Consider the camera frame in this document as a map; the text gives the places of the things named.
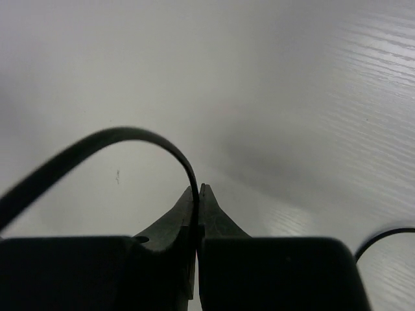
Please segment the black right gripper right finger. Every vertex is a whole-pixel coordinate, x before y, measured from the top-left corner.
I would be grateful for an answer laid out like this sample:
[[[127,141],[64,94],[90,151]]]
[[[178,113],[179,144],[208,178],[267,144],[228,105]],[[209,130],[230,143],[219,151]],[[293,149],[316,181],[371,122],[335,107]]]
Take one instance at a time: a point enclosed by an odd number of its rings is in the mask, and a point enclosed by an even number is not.
[[[251,237],[200,189],[198,280],[204,310],[369,310],[351,251],[321,236]]]

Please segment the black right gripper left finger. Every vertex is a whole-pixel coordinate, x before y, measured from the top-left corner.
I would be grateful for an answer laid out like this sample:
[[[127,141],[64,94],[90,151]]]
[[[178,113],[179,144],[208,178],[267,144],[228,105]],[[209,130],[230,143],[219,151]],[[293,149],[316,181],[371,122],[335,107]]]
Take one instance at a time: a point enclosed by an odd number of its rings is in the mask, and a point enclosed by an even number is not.
[[[8,238],[2,310],[186,310],[195,279],[190,189],[136,236]]]

